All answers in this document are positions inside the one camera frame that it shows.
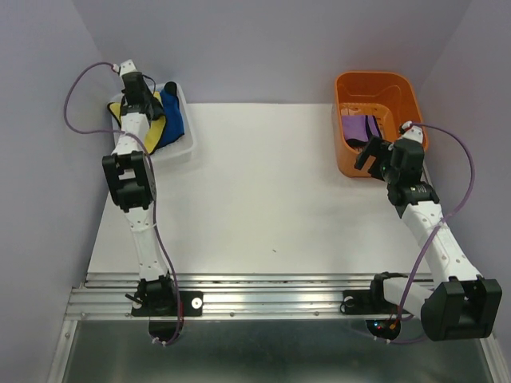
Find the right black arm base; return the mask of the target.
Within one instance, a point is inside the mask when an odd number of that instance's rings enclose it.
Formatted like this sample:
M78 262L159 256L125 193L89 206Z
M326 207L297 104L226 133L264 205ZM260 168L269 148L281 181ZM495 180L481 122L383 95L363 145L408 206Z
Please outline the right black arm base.
M346 315L377 315L385 309L373 301L370 290L344 290L340 312Z

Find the black and purple towel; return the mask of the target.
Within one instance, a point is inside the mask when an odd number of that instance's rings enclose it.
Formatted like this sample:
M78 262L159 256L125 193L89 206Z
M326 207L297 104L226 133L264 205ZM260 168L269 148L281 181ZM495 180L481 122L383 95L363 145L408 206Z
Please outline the black and purple towel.
M382 138L382 134L374 115L341 116L343 138L353 149L364 148L373 136Z

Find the yellow towel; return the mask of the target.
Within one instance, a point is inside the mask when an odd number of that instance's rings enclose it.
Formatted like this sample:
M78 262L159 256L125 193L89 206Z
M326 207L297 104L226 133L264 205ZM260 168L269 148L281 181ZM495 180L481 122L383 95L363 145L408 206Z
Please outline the yellow towel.
M118 128L122 128L121 123L121 103L109 102L107 104L107 110L109 111L112 118L115 120L114 125ZM167 117L165 112L158 112L154 120L149 122L149 130L145 134L144 144L145 148L152 155L157 149L162 148L166 145L164 138L167 124Z

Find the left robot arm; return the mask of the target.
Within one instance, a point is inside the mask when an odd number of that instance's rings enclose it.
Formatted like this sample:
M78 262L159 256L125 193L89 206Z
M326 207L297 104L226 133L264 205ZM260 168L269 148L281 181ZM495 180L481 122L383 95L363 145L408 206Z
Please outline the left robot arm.
M169 316L179 307L178 296L156 234L156 182L144 145L156 98L143 73L121 69L120 78L124 84L121 130L115 149L103 157L102 167L111 199L125 214L137 252L139 282L136 293L127 298L134 316Z

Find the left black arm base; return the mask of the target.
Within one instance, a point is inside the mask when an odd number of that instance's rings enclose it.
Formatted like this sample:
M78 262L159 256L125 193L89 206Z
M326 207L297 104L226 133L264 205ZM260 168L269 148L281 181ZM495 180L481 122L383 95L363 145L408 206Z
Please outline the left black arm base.
M180 291L180 316L201 317L204 307L204 293L199 290ZM131 313L135 318L149 317L176 317L177 303L161 303L157 307L142 306L139 302L132 301Z

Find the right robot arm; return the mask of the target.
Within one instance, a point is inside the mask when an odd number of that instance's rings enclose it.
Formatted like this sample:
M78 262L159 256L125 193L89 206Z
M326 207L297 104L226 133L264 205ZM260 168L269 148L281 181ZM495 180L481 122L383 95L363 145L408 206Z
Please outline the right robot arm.
M422 181L422 139L403 136L391 143L373 136L358 154L355 168L362 169L369 158L374 160L369 175L386 183L390 204L421 248L409 275L374 276L368 304L374 311L394 305L398 317L386 326L373 325L371 331L377 337L394 338L400 317L407 312L419 319L431 341L487 338L502 288L468 260L446 223L436 191Z

